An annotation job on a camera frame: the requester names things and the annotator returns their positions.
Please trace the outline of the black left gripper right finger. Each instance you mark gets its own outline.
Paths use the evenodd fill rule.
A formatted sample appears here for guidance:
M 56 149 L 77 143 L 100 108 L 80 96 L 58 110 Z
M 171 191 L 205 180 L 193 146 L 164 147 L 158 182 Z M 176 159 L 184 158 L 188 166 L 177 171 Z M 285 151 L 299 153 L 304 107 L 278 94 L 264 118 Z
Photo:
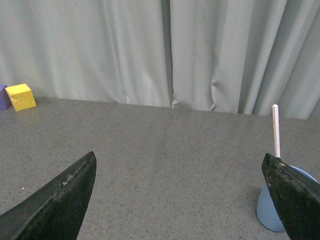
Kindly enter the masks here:
M 265 154 L 261 169 L 288 237 L 291 240 L 318 240 L 320 184 L 270 153 Z

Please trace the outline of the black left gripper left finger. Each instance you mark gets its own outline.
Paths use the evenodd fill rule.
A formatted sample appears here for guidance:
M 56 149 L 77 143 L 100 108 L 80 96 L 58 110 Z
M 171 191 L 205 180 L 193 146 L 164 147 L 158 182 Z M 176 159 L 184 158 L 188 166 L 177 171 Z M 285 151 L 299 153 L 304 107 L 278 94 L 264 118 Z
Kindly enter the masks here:
M 90 151 L 24 201 L 0 216 L 2 240 L 75 240 L 97 170 Z

